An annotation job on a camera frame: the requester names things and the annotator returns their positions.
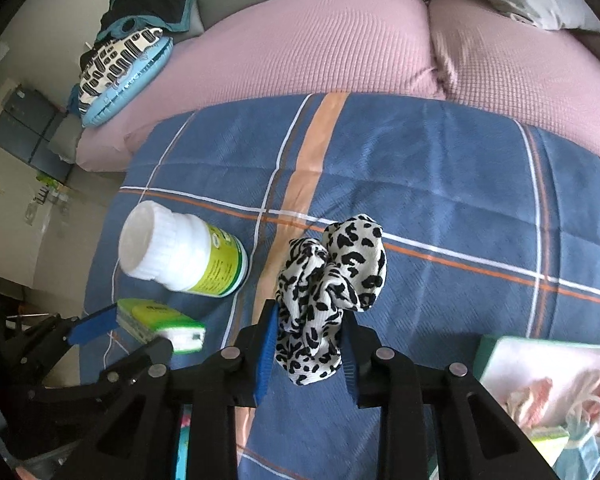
pink bedsheet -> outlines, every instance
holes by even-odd
[[[178,44],[119,114],[84,131],[77,162],[123,171],[159,121],[196,108],[334,90],[443,99],[436,76],[422,0],[269,0]]]
[[[566,30],[501,16],[485,0],[431,0],[446,98],[513,117],[600,156],[600,61]]]

white stripe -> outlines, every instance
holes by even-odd
[[[265,466],[263,463],[258,462],[253,456],[249,456],[246,453],[243,453],[242,457],[246,458],[247,460],[251,460],[254,464],[258,464],[261,468],[266,469],[270,473],[273,473],[274,475],[279,476],[280,478],[285,478],[286,480],[295,480],[292,476],[285,475],[284,473],[281,473],[279,471],[276,471],[275,469]]]
[[[136,186],[123,186],[120,189],[141,190],[141,189],[145,189],[145,188],[144,187],[136,187]],[[190,193],[185,193],[183,191],[174,191],[171,189],[163,189],[163,188],[159,188],[159,187],[149,187],[146,190],[147,191],[160,191],[163,193],[175,194],[175,195],[179,195],[179,196],[187,196],[187,197],[191,197],[191,198],[200,200],[201,202],[221,203],[221,205],[224,205],[224,206],[232,208],[232,209],[241,210],[241,211],[248,211],[248,212],[254,212],[254,213],[266,212],[266,210],[261,207],[248,207],[248,206],[243,206],[243,205],[239,205],[239,204],[233,204],[231,202],[222,202],[220,200],[215,200],[215,199],[205,197],[205,196],[193,195]],[[318,218],[315,216],[306,215],[304,213],[299,213],[296,211],[270,209],[269,212],[272,214],[275,214],[275,215],[284,215],[284,216],[291,216],[291,217],[295,217],[295,218],[301,218],[308,222],[314,222],[314,223],[324,224],[324,225],[333,224],[335,222],[335,220],[329,220],[327,218]],[[425,244],[423,242],[411,240],[410,238],[404,238],[404,237],[401,237],[398,235],[392,235],[391,233],[387,233],[387,232],[384,233],[383,237],[387,238],[388,240],[394,240],[394,241],[400,242],[404,245],[431,251],[432,253],[444,254],[446,256],[450,256],[450,257],[456,258],[458,260],[464,260],[467,262],[473,262],[473,263],[481,264],[484,266],[495,267],[497,269],[508,270],[509,272],[515,272],[517,274],[522,274],[523,276],[529,276],[530,278],[537,278],[538,280],[544,279],[544,274],[541,274],[539,272],[539,270],[534,271],[534,270],[530,270],[530,269],[525,269],[524,267],[518,267],[518,266],[505,264],[503,262],[498,262],[496,260],[489,260],[488,258],[480,258],[479,256],[471,256],[470,254],[459,253],[457,251],[452,251],[450,249],[445,249],[442,247]],[[571,288],[576,288],[578,290],[591,292],[592,294],[597,294],[600,296],[599,288],[593,288],[592,286],[581,285],[579,283],[569,282],[568,280],[563,280],[561,278],[554,278],[553,276],[548,276],[547,280],[552,283],[559,283],[560,285],[563,285],[563,286],[568,286]]]
[[[517,266],[513,266],[513,265],[509,265],[509,264],[504,264],[502,262],[497,262],[495,260],[488,260],[486,258],[480,258],[479,256],[471,256],[470,254],[458,253],[456,251],[451,251],[449,249],[444,249],[442,247],[436,247],[434,245],[417,242],[416,240],[409,240],[408,238],[402,238],[401,236],[392,235],[391,233],[384,233],[382,236],[384,238],[388,238],[389,240],[395,240],[397,242],[401,242],[405,245],[410,245],[412,247],[418,247],[419,249],[425,249],[425,250],[431,251],[433,253],[444,254],[446,256],[451,256],[452,258],[458,258],[459,260],[465,260],[467,262],[473,262],[475,264],[496,267],[497,269],[510,270],[510,272],[516,272],[518,274],[523,274],[524,276],[530,276],[532,278],[540,278],[541,277],[537,272],[533,272],[532,270],[528,270],[528,269],[523,269],[523,267],[517,267]]]
[[[518,129],[520,130],[520,134],[522,135],[522,140],[525,141],[526,148],[526,158],[529,161],[529,171],[531,172],[531,183],[534,188],[534,203],[536,205],[536,281],[534,283],[534,294],[531,298],[531,312],[529,312],[529,320],[526,324],[526,337],[531,336],[531,329],[533,328],[534,321],[536,320],[536,307],[538,306],[538,292],[540,290],[540,270],[542,263],[542,237],[540,233],[540,197],[538,195],[538,182],[536,181],[536,167],[534,165],[534,158],[531,153],[531,147],[529,146],[529,141],[526,138],[526,133],[524,128],[520,125],[519,122],[514,121]]]
[[[548,280],[552,283],[558,283],[564,286],[570,286],[571,288],[577,288],[578,290],[583,290],[585,292],[591,292],[592,294],[597,294],[600,296],[600,289],[593,288],[589,285],[581,285],[579,283],[569,282],[568,280],[563,280],[562,278],[554,278],[553,276],[549,276]]]
[[[140,202],[142,202],[142,199],[144,198],[144,194],[148,191],[149,184],[151,184],[151,181],[154,179],[155,172],[158,171],[158,168],[160,168],[160,166],[162,165],[164,157],[167,156],[167,153],[169,152],[169,150],[173,146],[174,142],[180,137],[180,134],[182,133],[182,131],[184,130],[184,128],[187,126],[187,124],[189,124],[191,122],[192,118],[195,115],[196,115],[196,113],[193,112],[189,117],[187,117],[187,120],[185,120],[182,123],[182,126],[177,131],[177,133],[175,134],[175,136],[173,137],[173,139],[171,139],[171,142],[169,143],[169,145],[166,147],[166,149],[164,150],[164,152],[162,152],[162,156],[158,160],[158,164],[155,165],[154,170],[151,172],[151,175],[149,176],[149,180],[147,181],[146,186],[143,189],[139,188],[139,189],[142,189],[142,194],[140,195],[140,198],[138,199],[138,204]],[[116,297],[115,297],[116,296],[116,270],[118,270],[119,264],[120,264],[120,258],[117,258],[116,259],[116,264],[113,266],[113,272],[111,273],[111,303],[115,303],[116,302]],[[112,342],[113,341],[114,341],[114,339],[113,339],[113,331],[111,331],[111,332],[109,332],[109,347],[107,348],[107,351],[104,352],[104,355],[102,356],[102,363],[104,364],[105,368],[107,367],[107,355],[109,354],[109,352],[111,350],[111,346],[112,346]],[[129,352],[127,352],[126,349],[120,343],[118,343],[118,345],[127,354],[129,354]]]
[[[233,209],[239,209],[240,211],[249,211],[252,213],[259,213],[262,211],[262,208],[259,208],[259,207],[247,207],[245,205],[232,204],[230,202],[224,202],[223,200],[216,200],[215,198],[194,195],[191,193],[185,193],[183,191],[174,191],[172,189],[163,189],[161,187],[147,188],[147,187],[142,187],[142,186],[121,186],[120,189],[135,189],[135,190],[143,190],[144,192],[156,191],[156,192],[170,193],[170,194],[179,195],[179,196],[186,196],[188,198],[194,198],[196,200],[200,200],[200,202],[210,202],[212,204],[218,204],[218,205],[223,205],[225,207],[231,207]]]
[[[118,345],[120,348],[122,348],[122,351],[123,351],[125,354],[129,355],[129,350],[127,350],[127,349],[126,349],[124,346],[122,346],[122,343],[121,343],[120,341],[118,341],[118,340],[117,340],[116,338],[114,338],[114,337],[113,337],[112,339],[113,339],[113,342],[114,342],[116,345]]]
[[[298,108],[298,111],[296,112],[296,116],[294,117],[294,120],[291,121],[291,124],[289,125],[289,128],[286,131],[286,135],[285,135],[285,138],[282,140],[280,149],[278,150],[278,157],[276,158],[276,169],[273,170],[273,172],[271,173],[271,177],[269,178],[269,183],[267,184],[267,189],[265,190],[264,197],[262,198],[262,205],[260,206],[260,209],[258,211],[256,227],[253,231],[253,248],[251,249],[251,256],[249,257],[249,267],[247,269],[247,275],[244,277],[244,281],[242,282],[243,284],[247,283],[247,280],[249,279],[249,276],[251,275],[251,269],[253,267],[253,255],[256,252],[256,246],[258,243],[258,234],[260,233],[260,222],[262,221],[262,215],[264,214],[265,206],[267,205],[267,198],[269,197],[269,192],[271,191],[273,179],[276,176],[276,174],[278,173],[278,171],[280,170],[280,161],[282,160],[282,152],[285,149],[286,142],[289,140],[291,131],[294,129],[294,126],[296,126],[296,123],[298,122],[298,117],[300,116],[300,113],[304,109],[304,105],[308,101],[309,97],[311,97],[312,95],[313,94],[309,94],[302,101],[302,104],[300,105],[300,107]],[[235,304],[236,304],[237,299],[238,299],[238,294],[234,294],[234,300],[232,301],[232,304],[231,304],[231,314],[229,314],[229,322],[227,323],[226,329],[224,330],[224,337],[222,338],[222,344],[220,345],[220,348],[224,348],[226,346],[227,339],[229,339],[229,334],[231,332],[231,325],[234,322]]]

blanket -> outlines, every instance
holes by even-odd
[[[236,235],[241,290],[214,299],[134,280],[120,229],[151,199]],[[449,102],[380,94],[260,98],[161,122],[131,162],[93,260],[85,309],[167,303],[206,325],[202,361],[273,298],[294,238],[365,212],[384,229],[387,274],[357,313],[418,364],[471,365],[484,334],[600,344],[600,158],[539,128]],[[83,381],[135,348],[122,330],[80,350]],[[378,409],[343,374],[296,386],[274,366],[255,412],[238,414],[241,479],[372,479]]]

black cloth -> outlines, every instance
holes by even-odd
[[[185,32],[189,30],[191,3],[192,0],[109,0],[109,10],[102,15],[96,39],[101,41],[108,34],[121,39],[148,25]]]

white bottle cap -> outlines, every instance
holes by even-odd
[[[169,265],[176,231],[176,219],[169,209],[151,200],[139,203],[120,233],[122,271],[138,280],[154,280]]]

